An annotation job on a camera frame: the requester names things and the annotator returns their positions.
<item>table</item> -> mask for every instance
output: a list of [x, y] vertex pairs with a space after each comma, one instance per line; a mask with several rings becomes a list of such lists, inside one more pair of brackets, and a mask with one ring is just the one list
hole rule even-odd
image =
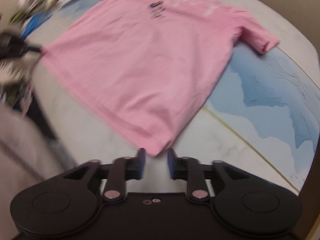
[[[261, 25], [281, 40], [279, 48], [320, 86], [316, 50], [293, 25], [257, 0], [221, 1], [250, 11]], [[50, 27], [44, 24], [29, 39], [41, 44], [50, 43], [72, 22], [73, 19], [55, 22]], [[33, 72], [33, 83], [49, 123], [77, 162], [100, 159], [103, 163], [111, 163], [118, 157], [135, 155], [136, 148], [71, 98], [41, 64]], [[220, 159], [298, 193], [248, 144], [212, 118], [205, 109], [198, 112], [173, 147], [178, 156], [195, 157], [205, 164]], [[181, 192], [186, 190], [186, 184], [170, 180], [166, 155], [161, 153], [154, 158], [147, 157], [144, 179], [129, 181], [127, 189], [135, 192]]]

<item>white marble tabletop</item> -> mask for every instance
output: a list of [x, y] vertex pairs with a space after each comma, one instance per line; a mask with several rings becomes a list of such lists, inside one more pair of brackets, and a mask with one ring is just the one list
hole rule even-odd
[[[317, 52], [312, 44], [287, 20], [257, 0], [221, 0], [242, 7], [281, 40], [279, 48], [291, 57], [320, 86]], [[34, 31], [29, 40], [48, 44], [68, 28], [68, 24], [45, 23]], [[113, 132], [99, 117], [71, 98], [67, 91], [48, 71], [38, 64], [33, 72], [33, 83], [44, 114], [70, 154], [83, 163], [100, 159], [111, 163], [121, 156], [134, 156], [136, 148]], [[201, 163], [223, 160], [271, 182], [292, 188], [267, 162], [244, 141], [201, 109], [183, 130], [173, 145], [178, 156], [190, 156]], [[186, 190], [183, 181], [169, 179], [166, 155], [148, 157], [144, 179], [129, 181], [128, 191], [181, 192]]]

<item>shirt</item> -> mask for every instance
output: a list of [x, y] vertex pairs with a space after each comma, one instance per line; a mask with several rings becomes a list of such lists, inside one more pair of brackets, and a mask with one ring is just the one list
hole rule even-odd
[[218, 0], [103, 0], [44, 49], [68, 91], [151, 155], [168, 148], [212, 93], [236, 41], [278, 40]]

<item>screw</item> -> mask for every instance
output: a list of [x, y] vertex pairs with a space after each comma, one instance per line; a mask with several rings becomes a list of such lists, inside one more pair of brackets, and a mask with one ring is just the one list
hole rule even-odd
[[120, 192], [116, 190], [108, 190], [104, 193], [104, 196], [110, 199], [120, 197], [120, 195], [121, 195]]
[[151, 205], [152, 201], [149, 200], [149, 199], [145, 199], [144, 201], [142, 201], [142, 203], [145, 204], [145, 205]]
[[159, 202], [161, 202], [161, 199], [153, 198], [153, 199], [152, 199], [152, 202], [153, 202], [153, 203], [159, 203]]
[[198, 189], [198, 190], [195, 190], [194, 192], [192, 192], [192, 195], [193, 195], [195, 198], [205, 198], [205, 197], [207, 197], [209, 194], [208, 194], [208, 192], [206, 192], [205, 190]]

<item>pink t-shirt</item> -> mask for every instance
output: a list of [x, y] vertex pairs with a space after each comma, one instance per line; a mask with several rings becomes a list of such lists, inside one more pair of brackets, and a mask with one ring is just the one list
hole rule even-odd
[[42, 62], [156, 155], [212, 93], [240, 37], [259, 53], [279, 42], [247, 11], [218, 0], [103, 0], [45, 47]]

